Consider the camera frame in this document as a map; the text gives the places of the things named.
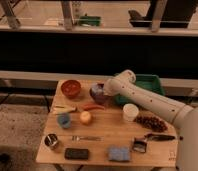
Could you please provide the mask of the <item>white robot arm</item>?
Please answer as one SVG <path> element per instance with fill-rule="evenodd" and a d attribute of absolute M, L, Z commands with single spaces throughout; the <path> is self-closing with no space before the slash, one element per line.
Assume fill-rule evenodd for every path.
<path fill-rule="evenodd" d="M 125 96 L 177 128 L 177 171 L 198 171 L 198 107 L 140 88 L 133 84 L 135 80 L 133 71 L 124 70 L 104 83 L 104 92 Z"/>

